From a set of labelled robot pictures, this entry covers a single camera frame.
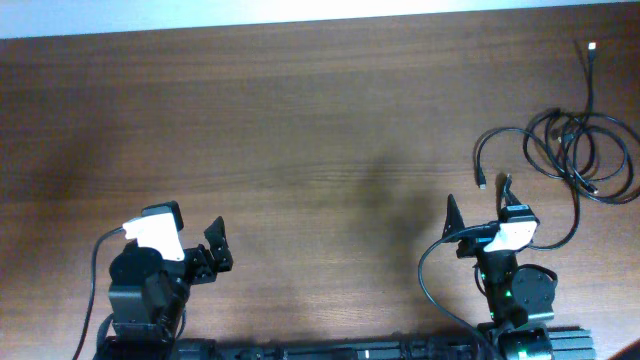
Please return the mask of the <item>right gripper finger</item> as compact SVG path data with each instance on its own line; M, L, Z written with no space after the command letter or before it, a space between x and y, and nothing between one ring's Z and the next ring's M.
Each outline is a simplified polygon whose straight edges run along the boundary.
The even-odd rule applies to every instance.
M446 219L443 228L443 235L450 236L465 228L464 220L453 194L447 197Z
M521 205L519 199L511 191L512 183L512 176L510 174L507 174L504 179L504 184L502 185L501 191L501 201L505 204L506 207Z

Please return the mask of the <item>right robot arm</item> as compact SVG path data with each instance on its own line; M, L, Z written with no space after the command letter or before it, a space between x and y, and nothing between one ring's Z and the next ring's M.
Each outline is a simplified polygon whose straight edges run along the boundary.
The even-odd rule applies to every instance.
M499 195L503 207L498 219L477 226L464 225L455 198L449 195L443 237L458 244L459 259L477 260L476 279L492 319L478 326L487 349L504 359L552 359L546 323L554 318L558 277L542 266L517 262L516 255L532 243L539 220L510 187L507 177Z

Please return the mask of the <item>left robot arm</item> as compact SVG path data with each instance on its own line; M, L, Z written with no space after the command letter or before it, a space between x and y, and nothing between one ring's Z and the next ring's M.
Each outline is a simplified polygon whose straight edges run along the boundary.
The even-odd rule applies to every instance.
M213 340L180 339L186 303L195 285L216 281L233 267L225 224L217 217L204 230L209 243L185 251L182 261L129 242L111 263L112 314L97 336L96 359L216 359Z

